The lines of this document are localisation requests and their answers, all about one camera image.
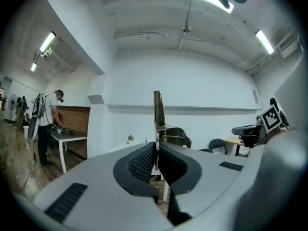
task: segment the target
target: black chair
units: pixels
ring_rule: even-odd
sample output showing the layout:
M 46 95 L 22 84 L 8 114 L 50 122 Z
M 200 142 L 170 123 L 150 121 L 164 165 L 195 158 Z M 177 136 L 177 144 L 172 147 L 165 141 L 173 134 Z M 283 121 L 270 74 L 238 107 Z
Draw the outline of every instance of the black chair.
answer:
M 215 140 L 211 140 L 210 142 L 210 150 L 212 151 L 213 149 L 217 148 L 217 147 L 225 147 L 225 155 L 228 155 L 225 143 L 223 142 L 223 140 L 221 139 L 215 139 Z
M 210 152 L 210 153 L 213 153 L 210 149 L 202 149 L 202 150 L 200 150 L 200 151 L 202 151 L 202 152 Z

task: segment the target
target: fan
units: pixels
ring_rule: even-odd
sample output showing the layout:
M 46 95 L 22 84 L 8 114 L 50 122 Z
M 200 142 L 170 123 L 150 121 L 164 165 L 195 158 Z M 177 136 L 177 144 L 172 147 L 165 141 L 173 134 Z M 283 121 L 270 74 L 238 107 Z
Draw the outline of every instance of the fan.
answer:
M 9 124 L 12 125 L 13 124 L 13 122 L 12 122 L 12 112 L 13 112 L 13 110 L 16 109 L 16 106 L 17 106 L 17 96 L 15 94 L 13 94 L 10 97 L 8 104 L 9 104 L 9 109 L 11 110 L 11 118 L 10 118 Z

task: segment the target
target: white bin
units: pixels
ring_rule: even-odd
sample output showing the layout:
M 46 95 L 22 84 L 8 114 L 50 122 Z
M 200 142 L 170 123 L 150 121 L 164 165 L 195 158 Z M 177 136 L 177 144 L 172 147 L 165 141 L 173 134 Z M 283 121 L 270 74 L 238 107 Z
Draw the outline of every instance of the white bin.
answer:
M 28 139 L 28 129 L 29 129 L 29 126 L 24 126 L 25 139 Z

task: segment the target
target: floor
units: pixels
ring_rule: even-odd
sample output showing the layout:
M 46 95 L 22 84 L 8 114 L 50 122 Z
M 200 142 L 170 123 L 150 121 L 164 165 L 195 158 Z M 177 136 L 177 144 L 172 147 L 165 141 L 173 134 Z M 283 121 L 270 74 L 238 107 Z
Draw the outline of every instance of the floor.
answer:
M 13 125 L 0 121 L 0 166 L 4 178 L 6 179 L 12 192 L 23 195 L 28 200 L 33 201 L 38 192 L 47 186 L 54 179 L 62 175 L 62 167 L 59 156 L 58 144 L 49 145 L 47 159 L 53 162 L 52 166 L 42 168 L 39 163 L 38 143 L 28 143 L 24 139 L 24 132 L 13 129 Z M 29 173 L 34 171 L 33 149 L 37 155 L 37 162 L 34 174 L 31 174 L 23 187 Z M 67 171 L 83 161 L 79 157 L 63 151 Z M 167 216 L 169 206 L 169 196 L 167 201 L 163 201 L 164 181 L 153 179 L 151 186 L 158 188 L 159 198 L 158 208 Z

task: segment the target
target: qr code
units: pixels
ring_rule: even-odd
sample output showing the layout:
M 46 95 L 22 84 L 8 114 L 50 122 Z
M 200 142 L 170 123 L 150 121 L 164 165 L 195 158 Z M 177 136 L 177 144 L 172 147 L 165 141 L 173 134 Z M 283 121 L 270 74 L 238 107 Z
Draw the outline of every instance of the qr code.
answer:
M 261 114 L 261 119 L 267 133 L 282 123 L 280 115 L 274 105 Z

